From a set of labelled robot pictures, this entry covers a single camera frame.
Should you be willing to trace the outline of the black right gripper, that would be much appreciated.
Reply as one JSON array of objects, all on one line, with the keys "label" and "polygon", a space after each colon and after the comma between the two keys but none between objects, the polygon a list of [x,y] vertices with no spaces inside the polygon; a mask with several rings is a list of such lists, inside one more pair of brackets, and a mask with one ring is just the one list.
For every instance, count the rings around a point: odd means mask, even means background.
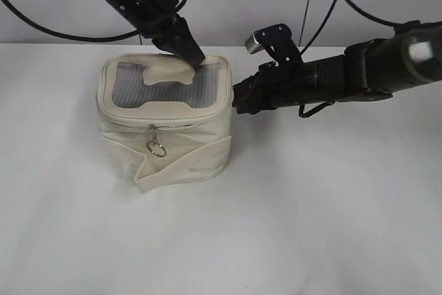
[{"label": "black right gripper", "polygon": [[346,94],[345,56],[305,63],[261,65],[255,76],[233,86],[238,115],[288,106],[334,103]]}]

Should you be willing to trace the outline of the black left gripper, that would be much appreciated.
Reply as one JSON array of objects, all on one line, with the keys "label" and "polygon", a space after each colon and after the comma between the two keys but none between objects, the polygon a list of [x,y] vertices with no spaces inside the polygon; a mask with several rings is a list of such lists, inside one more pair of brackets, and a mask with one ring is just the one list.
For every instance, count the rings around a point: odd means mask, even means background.
[{"label": "black left gripper", "polygon": [[188,23],[180,17],[178,0],[105,0],[143,37],[151,38],[160,50],[191,66],[199,66],[205,55],[194,40]]}]

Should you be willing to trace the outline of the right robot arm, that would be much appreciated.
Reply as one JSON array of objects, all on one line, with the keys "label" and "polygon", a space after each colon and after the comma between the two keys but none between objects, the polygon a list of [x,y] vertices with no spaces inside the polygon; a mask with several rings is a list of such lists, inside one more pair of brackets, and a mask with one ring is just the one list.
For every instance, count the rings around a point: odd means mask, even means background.
[{"label": "right robot arm", "polygon": [[233,87],[239,114],[296,106],[309,118],[336,103],[376,102],[410,88],[441,81],[441,22],[396,23],[378,18],[344,0],[359,15],[393,29],[389,39],[354,44],[334,57],[305,62],[290,28],[278,23],[246,40],[249,54],[262,50],[272,58],[255,75]]}]

